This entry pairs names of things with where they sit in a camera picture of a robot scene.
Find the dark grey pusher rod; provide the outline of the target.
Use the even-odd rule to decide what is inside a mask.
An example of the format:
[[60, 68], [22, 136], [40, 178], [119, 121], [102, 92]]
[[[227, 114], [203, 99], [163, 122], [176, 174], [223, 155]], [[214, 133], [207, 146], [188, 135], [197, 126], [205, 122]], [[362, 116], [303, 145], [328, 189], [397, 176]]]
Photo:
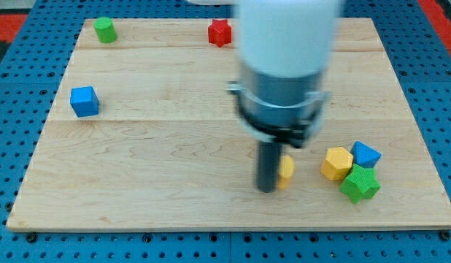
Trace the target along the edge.
[[282, 145], [275, 142], [258, 143], [256, 186], [258, 190], [270, 193], [276, 189]]

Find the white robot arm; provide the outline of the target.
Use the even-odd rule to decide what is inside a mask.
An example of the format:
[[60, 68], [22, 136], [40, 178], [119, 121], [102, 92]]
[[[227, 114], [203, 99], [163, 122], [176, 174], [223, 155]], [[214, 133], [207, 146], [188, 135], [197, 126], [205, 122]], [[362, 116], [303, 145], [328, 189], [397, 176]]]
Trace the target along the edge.
[[284, 145], [319, 132], [330, 93], [320, 87], [342, 0], [232, 1], [239, 78], [229, 83], [243, 127], [258, 141], [256, 188], [273, 192]]

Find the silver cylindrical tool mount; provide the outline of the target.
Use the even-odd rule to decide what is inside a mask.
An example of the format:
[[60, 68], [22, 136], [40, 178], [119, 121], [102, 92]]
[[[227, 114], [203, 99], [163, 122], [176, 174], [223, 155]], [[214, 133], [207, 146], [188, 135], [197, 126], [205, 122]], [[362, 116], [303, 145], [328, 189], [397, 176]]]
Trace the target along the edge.
[[319, 132], [324, 104], [331, 94], [320, 90], [323, 73], [277, 77], [239, 64], [239, 79], [228, 84], [236, 114], [261, 142], [302, 148]]

